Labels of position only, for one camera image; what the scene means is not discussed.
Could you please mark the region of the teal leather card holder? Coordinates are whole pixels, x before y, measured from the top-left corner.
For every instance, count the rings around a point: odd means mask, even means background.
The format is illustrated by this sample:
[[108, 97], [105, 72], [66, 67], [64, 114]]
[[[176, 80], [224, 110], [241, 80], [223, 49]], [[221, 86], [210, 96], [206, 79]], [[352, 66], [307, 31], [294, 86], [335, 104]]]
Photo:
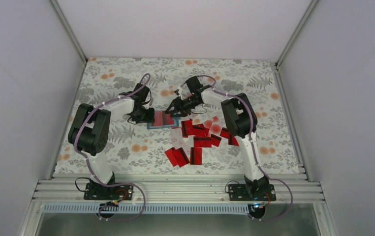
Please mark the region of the teal leather card holder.
[[154, 122], [147, 123], [147, 129], [164, 129], [164, 128], [173, 128], [179, 126], [179, 119], [172, 118], [169, 114], [166, 114], [165, 111], [155, 111], [154, 113]]

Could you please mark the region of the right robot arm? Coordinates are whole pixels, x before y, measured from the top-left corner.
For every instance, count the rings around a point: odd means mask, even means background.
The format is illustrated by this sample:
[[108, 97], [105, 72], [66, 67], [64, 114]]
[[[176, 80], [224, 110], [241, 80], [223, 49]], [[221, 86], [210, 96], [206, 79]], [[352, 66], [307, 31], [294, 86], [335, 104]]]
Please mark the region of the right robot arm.
[[226, 128], [237, 140], [245, 164], [245, 193], [251, 200], [258, 200], [264, 194], [264, 186], [259, 182], [264, 174], [259, 170], [259, 157], [255, 153], [257, 118], [246, 94], [232, 95], [215, 89], [215, 85], [203, 85], [197, 76], [184, 82], [191, 93], [182, 98], [182, 86], [175, 91], [173, 99], [165, 110], [171, 117], [186, 117], [191, 111], [202, 104], [220, 108]]

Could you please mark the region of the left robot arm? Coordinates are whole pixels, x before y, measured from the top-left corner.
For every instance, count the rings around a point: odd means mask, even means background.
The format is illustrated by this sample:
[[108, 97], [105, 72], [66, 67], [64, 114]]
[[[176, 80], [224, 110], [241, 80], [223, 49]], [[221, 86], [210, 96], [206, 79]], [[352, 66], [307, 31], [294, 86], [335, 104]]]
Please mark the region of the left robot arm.
[[135, 124], [154, 122], [155, 110], [148, 106], [151, 98], [151, 90], [138, 83], [132, 92], [120, 93], [96, 107], [82, 103], [76, 111], [68, 141], [84, 157], [91, 173], [90, 179], [97, 184], [96, 192], [103, 199], [112, 198], [116, 192], [114, 173], [104, 153], [110, 121], [115, 116], [126, 115]]

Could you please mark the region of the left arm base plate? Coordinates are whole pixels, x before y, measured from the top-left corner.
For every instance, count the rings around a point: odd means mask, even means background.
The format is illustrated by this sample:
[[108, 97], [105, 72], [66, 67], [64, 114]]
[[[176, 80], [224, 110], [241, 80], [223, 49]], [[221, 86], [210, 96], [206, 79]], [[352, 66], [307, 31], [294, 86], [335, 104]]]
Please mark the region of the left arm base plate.
[[84, 200], [131, 200], [133, 186], [120, 185], [116, 187], [105, 187], [98, 183], [88, 183], [85, 188]]

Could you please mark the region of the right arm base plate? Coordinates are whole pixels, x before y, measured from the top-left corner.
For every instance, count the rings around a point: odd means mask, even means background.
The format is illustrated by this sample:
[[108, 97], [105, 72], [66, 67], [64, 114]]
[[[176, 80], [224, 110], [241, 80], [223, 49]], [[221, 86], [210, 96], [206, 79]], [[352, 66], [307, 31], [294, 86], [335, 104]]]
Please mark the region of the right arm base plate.
[[245, 184], [229, 184], [227, 192], [230, 201], [268, 202], [277, 200], [272, 184], [258, 190], [248, 189]]

